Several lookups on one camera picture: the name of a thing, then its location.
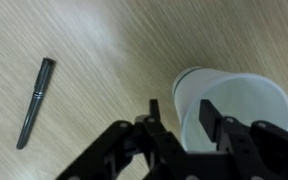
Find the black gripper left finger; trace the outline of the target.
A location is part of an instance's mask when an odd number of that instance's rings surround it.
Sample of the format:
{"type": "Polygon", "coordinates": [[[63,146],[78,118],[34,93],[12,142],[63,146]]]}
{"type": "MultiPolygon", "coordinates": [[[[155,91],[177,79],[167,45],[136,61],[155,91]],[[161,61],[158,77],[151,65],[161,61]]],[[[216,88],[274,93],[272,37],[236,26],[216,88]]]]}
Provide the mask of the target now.
{"type": "Polygon", "coordinates": [[[151,99],[149,101],[149,121],[154,123],[160,122],[160,109],[159,109],[159,103],[157,99],[151,99]]]}

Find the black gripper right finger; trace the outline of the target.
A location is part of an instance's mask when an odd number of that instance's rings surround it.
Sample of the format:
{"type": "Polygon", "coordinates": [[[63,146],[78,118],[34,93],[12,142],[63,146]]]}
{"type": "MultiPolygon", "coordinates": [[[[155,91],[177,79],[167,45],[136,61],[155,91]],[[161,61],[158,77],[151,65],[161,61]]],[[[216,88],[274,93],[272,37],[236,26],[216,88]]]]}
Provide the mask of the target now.
{"type": "Polygon", "coordinates": [[[219,122],[222,115],[208,99],[200,101],[199,121],[212,143],[217,141],[219,122]]]}

